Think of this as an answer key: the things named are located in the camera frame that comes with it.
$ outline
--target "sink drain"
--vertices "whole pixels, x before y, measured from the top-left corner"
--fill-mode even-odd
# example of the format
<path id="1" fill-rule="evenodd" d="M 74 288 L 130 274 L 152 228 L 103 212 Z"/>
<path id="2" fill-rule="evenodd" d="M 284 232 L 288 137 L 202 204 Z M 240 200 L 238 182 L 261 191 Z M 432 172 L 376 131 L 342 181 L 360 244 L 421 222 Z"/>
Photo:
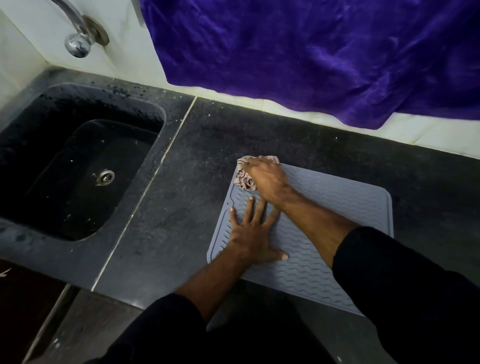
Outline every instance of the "sink drain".
<path id="1" fill-rule="evenodd" d="M 111 184 L 114 179 L 115 179 L 115 173 L 113 173 L 112 170 L 105 170 L 101 172 L 96 178 L 96 185 L 107 186 L 108 184 Z"/>

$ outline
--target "black sink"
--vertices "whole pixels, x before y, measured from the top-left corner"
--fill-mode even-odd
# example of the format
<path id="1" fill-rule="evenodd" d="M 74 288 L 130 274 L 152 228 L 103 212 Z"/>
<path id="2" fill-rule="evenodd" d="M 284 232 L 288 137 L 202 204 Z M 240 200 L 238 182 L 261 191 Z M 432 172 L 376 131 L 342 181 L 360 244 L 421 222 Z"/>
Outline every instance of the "black sink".
<path id="1" fill-rule="evenodd" d="M 68 241 L 100 229 L 164 124 L 128 96 L 63 84 L 26 107 L 0 133 L 0 216 Z"/>

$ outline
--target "chrome faucet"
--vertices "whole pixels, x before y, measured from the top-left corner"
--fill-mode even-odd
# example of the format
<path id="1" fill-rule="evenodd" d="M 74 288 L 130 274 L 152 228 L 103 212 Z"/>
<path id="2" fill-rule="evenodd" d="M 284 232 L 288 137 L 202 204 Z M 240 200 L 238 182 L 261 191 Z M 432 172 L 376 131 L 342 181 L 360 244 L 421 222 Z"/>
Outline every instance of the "chrome faucet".
<path id="1" fill-rule="evenodd" d="M 52 0 L 57 4 L 72 22 L 77 33 L 65 38 L 65 48 L 77 57 L 88 56 L 94 43 L 106 46 L 109 43 L 105 29 L 95 20 L 86 15 L 80 15 L 78 10 L 68 0 Z"/>

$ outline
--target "silicone drying mat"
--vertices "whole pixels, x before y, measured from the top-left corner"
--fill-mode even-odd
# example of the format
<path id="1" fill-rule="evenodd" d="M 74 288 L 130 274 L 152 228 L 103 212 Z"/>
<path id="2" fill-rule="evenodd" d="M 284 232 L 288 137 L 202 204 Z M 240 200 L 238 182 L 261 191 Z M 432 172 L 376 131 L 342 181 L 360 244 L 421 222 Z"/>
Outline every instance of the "silicone drying mat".
<path id="1" fill-rule="evenodd" d="M 282 168 L 292 187 L 309 199 L 393 237 L 392 199 L 384 188 L 286 164 L 282 164 Z M 233 206 L 241 220 L 248 198 L 255 195 L 258 202 L 258 192 L 243 191 L 234 180 L 235 173 L 208 249 L 209 263 L 227 245 L 232 227 L 228 210 Z M 268 205 L 267 213 L 271 210 L 272 206 Z M 253 266 L 244 274 L 244 279 L 362 315 L 335 281 L 314 245 L 283 213 L 271 230 L 270 244 L 287 252 L 289 260 Z"/>

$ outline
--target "left hand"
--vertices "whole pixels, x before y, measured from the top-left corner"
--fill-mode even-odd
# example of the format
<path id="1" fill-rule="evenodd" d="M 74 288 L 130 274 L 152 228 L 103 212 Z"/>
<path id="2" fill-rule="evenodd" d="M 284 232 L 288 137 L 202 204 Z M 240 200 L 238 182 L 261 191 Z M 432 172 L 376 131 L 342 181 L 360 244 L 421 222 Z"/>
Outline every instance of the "left hand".
<path id="1" fill-rule="evenodd" d="M 288 254 L 281 250 L 271 249 L 268 241 L 268 234 L 280 211 L 274 209 L 262 224 L 261 219 L 265 210 L 266 200 L 264 198 L 260 199 L 255 212 L 253 212 L 254 202 L 255 198 L 253 196 L 250 197 L 245 207 L 245 214 L 241 224 L 237 221 L 235 209 L 230 209 L 232 231 L 225 249 L 235 250 L 239 257 L 245 259 L 248 264 L 287 260 Z"/>

